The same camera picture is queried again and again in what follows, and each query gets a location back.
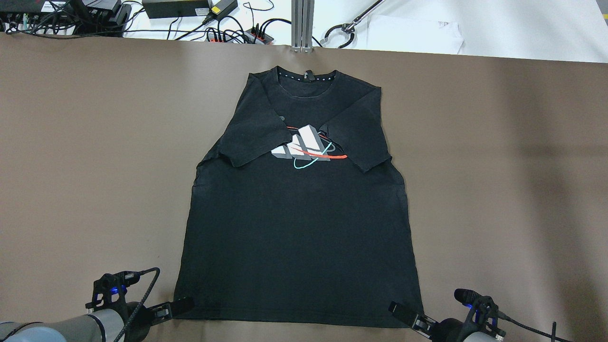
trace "metal bracket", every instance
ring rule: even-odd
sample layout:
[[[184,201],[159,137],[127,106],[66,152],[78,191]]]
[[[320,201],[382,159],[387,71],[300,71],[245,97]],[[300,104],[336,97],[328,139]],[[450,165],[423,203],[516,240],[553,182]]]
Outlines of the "metal bracket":
[[[314,0],[291,0],[291,50],[313,51]]]

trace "table surface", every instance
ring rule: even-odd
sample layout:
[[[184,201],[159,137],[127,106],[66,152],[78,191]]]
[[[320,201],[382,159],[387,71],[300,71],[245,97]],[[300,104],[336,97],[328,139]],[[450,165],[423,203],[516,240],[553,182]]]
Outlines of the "table surface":
[[[340,23],[349,23],[366,9],[370,0],[325,0],[315,2],[313,35],[321,40],[325,32]],[[244,29],[251,27],[252,12],[239,1],[238,8],[231,13]],[[267,9],[268,0],[252,0],[250,6]],[[537,0],[537,1],[486,1],[486,0],[388,0],[382,3],[373,15],[394,16],[405,19],[456,22],[464,43],[458,54],[491,57],[528,58],[538,60],[608,62],[608,26],[594,0]],[[291,20],[291,2],[274,1],[270,11],[254,11],[256,23],[269,18]],[[148,19],[145,12],[133,22],[131,29],[164,30],[175,18]],[[182,18],[173,29],[191,30],[201,22],[200,17]],[[374,49],[406,51],[392,41],[397,41],[402,32],[386,32],[368,37],[368,24],[364,20],[357,27],[357,37],[349,49],[370,49],[368,40],[375,40]],[[224,19],[222,29],[238,29],[231,19]],[[291,44],[291,28],[288,24],[272,23],[267,31],[275,38],[275,44]],[[126,34],[132,38],[167,39],[166,32],[134,32]],[[170,39],[178,37],[171,34]],[[202,37],[192,35],[188,39]],[[344,37],[330,36],[326,47],[337,47]]]

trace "white floor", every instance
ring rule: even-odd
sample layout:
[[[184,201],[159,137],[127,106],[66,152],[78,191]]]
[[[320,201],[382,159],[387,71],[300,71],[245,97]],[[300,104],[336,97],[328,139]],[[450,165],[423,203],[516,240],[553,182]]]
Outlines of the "white floor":
[[[252,18],[244,2],[239,1],[232,15],[248,29]],[[331,26],[350,22],[372,3],[315,1],[313,35],[321,40]],[[270,6],[268,0],[250,4],[260,9]],[[274,0],[274,4],[271,11],[255,11],[255,22],[291,19],[291,1]],[[143,13],[132,29],[166,29],[171,21],[149,20]],[[179,29],[192,29],[200,21],[184,18]],[[229,19],[221,27],[238,28]],[[356,30],[357,38],[347,48],[608,63],[608,26],[595,0],[386,0]],[[276,38],[275,44],[291,44],[288,24],[272,23],[266,32]],[[138,32],[128,37],[166,39],[167,34]],[[344,42],[346,36],[333,33],[324,45],[337,47]]]

